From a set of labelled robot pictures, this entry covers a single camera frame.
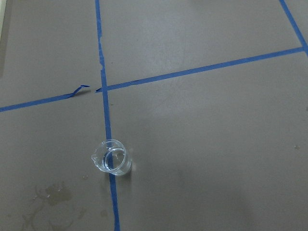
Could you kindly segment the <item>clear glass measuring cup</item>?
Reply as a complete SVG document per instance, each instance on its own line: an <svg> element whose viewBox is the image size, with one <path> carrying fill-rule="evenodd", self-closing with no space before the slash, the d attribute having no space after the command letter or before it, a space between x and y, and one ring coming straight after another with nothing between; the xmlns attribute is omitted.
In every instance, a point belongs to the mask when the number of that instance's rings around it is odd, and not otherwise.
<svg viewBox="0 0 308 231"><path fill-rule="evenodd" d="M91 155L94 165L102 172L123 176L130 172L132 159L124 145L115 139L105 140Z"/></svg>

